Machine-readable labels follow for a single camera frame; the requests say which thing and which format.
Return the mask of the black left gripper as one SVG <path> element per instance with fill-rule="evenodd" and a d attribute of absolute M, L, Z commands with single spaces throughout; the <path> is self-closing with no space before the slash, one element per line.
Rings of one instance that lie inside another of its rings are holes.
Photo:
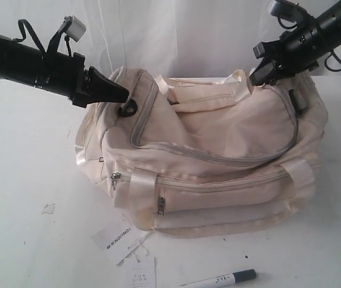
<path fill-rule="evenodd" d="M 94 103 L 125 103 L 129 91 L 109 80 L 96 68 L 85 69 L 85 57 L 77 52 L 69 59 L 68 66 L 69 96 L 74 106 L 86 108 Z"/>

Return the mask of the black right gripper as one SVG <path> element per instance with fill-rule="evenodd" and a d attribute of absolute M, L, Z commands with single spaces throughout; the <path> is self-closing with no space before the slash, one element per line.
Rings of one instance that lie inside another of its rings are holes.
<path fill-rule="evenodd" d="M 319 56 L 311 36 L 294 36 L 291 32 L 284 32 L 276 41 L 258 43 L 253 53 L 255 58 L 261 60 L 249 76 L 253 86 L 273 85 L 280 79 L 319 67 Z"/>

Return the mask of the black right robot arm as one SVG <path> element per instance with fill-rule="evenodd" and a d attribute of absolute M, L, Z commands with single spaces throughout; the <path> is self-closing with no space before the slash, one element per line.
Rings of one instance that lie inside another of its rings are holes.
<path fill-rule="evenodd" d="M 292 23 L 276 41 L 260 42 L 253 48 L 261 60 L 250 74 L 252 85 L 275 84 L 306 70 L 318 67 L 318 59 L 326 53 L 334 56 L 341 45 L 341 1 L 318 17 L 291 1 L 270 1 L 268 12 Z"/>

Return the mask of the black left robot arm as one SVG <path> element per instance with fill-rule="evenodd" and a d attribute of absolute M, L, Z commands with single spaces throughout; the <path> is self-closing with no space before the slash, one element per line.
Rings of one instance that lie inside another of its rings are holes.
<path fill-rule="evenodd" d="M 21 38 L 0 35 L 0 78 L 66 96 L 73 105 L 125 103 L 129 91 L 109 80 L 96 68 L 85 68 L 85 57 L 69 51 L 58 52 L 65 42 L 79 41 L 86 26 L 75 16 L 65 17 L 44 48 L 31 24 L 18 21 Z"/>

